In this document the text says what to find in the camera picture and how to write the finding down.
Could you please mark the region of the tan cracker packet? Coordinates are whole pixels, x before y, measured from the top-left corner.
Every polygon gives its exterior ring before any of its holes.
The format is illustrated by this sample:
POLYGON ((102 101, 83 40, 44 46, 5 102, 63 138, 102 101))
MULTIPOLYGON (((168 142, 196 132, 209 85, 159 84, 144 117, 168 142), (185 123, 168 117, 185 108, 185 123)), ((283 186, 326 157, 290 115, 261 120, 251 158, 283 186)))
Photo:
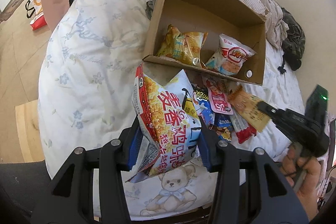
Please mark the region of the tan cracker packet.
POLYGON ((258 132, 262 132, 269 122, 270 118, 258 109, 260 98, 244 91, 242 85, 228 95, 229 103, 234 107, 236 112, 242 116, 258 132))

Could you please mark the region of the white red chicken snack bag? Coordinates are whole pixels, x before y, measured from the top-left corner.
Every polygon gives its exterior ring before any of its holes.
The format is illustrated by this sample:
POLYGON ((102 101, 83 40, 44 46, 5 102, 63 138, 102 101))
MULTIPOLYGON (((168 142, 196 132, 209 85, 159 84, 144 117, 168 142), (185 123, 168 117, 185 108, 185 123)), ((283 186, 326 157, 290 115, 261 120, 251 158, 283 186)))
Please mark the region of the white red chicken snack bag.
POLYGON ((194 155, 201 122, 192 100, 193 87, 184 70, 164 86, 136 69, 132 103, 148 145, 130 182, 178 168, 194 155))

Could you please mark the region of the red white candy bar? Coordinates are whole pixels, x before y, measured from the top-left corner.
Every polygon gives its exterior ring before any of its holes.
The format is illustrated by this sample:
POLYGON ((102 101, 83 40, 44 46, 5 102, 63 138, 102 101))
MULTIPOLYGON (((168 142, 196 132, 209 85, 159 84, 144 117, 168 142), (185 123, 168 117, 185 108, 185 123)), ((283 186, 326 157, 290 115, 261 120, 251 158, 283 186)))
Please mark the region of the red white candy bar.
POLYGON ((230 121, 232 123, 234 132, 236 132, 239 144, 242 144, 249 138, 257 135, 257 130, 254 127, 252 127, 235 110, 233 110, 233 114, 230 115, 230 121))

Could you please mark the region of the dark blue snack packet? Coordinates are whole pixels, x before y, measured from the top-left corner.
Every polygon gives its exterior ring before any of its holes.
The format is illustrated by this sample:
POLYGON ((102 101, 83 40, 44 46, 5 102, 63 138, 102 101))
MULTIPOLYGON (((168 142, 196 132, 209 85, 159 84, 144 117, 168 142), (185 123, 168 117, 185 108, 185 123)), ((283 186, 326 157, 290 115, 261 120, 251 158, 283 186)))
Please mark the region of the dark blue snack packet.
POLYGON ((228 115, 216 113, 214 123, 210 124, 210 129, 215 131, 220 139, 231 142, 234 129, 228 115))

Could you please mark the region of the dark camouflage garment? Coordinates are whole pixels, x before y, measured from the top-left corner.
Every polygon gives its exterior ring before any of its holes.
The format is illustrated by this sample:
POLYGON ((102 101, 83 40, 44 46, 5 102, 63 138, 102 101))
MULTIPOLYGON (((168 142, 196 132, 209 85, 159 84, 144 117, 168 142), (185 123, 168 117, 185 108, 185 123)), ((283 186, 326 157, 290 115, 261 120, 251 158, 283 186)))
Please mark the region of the dark camouflage garment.
POLYGON ((305 33, 302 27, 294 19, 293 15, 282 7, 283 21, 288 25, 287 38, 282 42, 282 65, 278 67, 281 75, 286 73, 287 63, 292 71, 298 70, 302 65, 302 57, 305 51, 305 33))

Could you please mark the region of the pink 35 snack packet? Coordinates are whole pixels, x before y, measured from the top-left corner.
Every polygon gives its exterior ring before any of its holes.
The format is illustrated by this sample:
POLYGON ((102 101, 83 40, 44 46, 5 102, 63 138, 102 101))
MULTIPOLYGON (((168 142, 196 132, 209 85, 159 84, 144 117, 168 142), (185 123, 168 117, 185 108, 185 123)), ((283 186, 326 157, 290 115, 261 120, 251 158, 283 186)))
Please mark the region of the pink 35 snack packet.
POLYGON ((232 115, 234 112, 225 94, 224 84, 221 81, 207 79, 205 80, 205 86, 208 89, 212 111, 218 114, 232 115))

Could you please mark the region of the blue white snack bag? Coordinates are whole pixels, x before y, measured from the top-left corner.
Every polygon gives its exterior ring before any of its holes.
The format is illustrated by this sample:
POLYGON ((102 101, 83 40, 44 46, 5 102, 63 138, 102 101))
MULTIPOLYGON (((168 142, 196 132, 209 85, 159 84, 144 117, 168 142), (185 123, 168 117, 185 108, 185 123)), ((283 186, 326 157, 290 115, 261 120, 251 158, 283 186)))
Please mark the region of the blue white snack bag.
POLYGON ((209 127, 214 124, 215 113, 213 112, 209 100, 208 91, 205 88, 200 88, 196 84, 192 84, 193 87, 193 103, 195 110, 199 116, 202 117, 205 125, 209 127))

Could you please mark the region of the white red shrimp cracker bag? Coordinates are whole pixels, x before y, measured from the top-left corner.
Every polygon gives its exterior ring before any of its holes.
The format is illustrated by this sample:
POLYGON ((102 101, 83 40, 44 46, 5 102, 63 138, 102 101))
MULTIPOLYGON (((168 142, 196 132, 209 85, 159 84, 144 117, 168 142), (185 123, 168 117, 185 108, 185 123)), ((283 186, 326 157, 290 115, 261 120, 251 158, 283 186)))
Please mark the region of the white red shrimp cracker bag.
POLYGON ((233 76, 238 74, 245 61, 255 54, 256 52, 253 49, 238 40, 220 34, 219 47, 205 63, 205 67, 223 75, 233 76))

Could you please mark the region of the yellow chip bag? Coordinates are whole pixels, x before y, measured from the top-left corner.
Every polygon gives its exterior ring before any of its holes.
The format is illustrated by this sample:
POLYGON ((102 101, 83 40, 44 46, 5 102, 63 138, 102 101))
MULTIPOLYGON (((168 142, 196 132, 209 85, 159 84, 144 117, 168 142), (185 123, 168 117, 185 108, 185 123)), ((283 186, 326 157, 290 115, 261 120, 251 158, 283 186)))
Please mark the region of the yellow chip bag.
POLYGON ((208 32, 180 32, 178 28, 169 24, 156 56, 201 67, 201 49, 207 36, 208 32))

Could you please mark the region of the white floral bed sheet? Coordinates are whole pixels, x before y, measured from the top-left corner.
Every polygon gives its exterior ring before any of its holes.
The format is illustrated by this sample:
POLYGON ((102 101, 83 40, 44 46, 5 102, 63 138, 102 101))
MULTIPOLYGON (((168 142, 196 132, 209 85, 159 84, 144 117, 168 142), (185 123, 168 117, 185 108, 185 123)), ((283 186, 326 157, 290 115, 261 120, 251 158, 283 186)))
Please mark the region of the white floral bed sheet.
MULTIPOLYGON (((142 61, 149 19, 149 0, 74 0, 51 35, 39 76, 39 129, 46 168, 53 178, 76 147, 100 148, 119 137, 135 119, 131 94, 136 67, 142 61)), ((295 73, 280 75, 277 67, 282 52, 266 42, 266 62, 262 86, 242 84, 244 90, 281 109, 304 113, 295 73)), ((290 141, 272 122, 255 137, 239 145, 246 150, 262 147, 279 158, 290 141)), ((194 194, 190 207, 177 212, 159 209, 154 215, 141 215, 161 191, 158 176, 142 182, 125 182, 131 173, 123 172, 123 188, 130 217, 144 221, 172 217, 206 206, 213 200, 217 173, 208 173, 201 159, 185 193, 194 194)))

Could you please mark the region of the brown cardboard box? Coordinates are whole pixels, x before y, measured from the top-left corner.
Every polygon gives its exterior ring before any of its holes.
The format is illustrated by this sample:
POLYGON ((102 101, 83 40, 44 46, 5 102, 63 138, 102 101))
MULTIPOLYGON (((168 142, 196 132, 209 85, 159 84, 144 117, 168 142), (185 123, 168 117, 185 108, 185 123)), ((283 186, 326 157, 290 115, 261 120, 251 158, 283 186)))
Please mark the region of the brown cardboard box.
POLYGON ((143 61, 209 73, 220 78, 222 74, 200 67, 186 65, 156 54, 161 47, 169 24, 180 32, 207 32, 201 49, 201 61, 206 62, 217 50, 220 34, 226 34, 256 53, 244 62, 238 74, 230 80, 262 85, 265 68, 265 23, 239 0, 156 0, 150 20, 143 61))

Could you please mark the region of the red white shopping bag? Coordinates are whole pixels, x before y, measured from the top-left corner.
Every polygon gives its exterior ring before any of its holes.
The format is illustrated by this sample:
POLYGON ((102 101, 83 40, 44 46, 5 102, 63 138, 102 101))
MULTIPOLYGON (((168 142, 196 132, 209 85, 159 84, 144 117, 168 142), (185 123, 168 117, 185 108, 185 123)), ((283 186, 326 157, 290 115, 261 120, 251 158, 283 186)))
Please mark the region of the red white shopping bag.
POLYGON ((25 4, 26 17, 30 19, 30 26, 33 31, 36 31, 47 25, 43 14, 41 0, 28 0, 25 4))

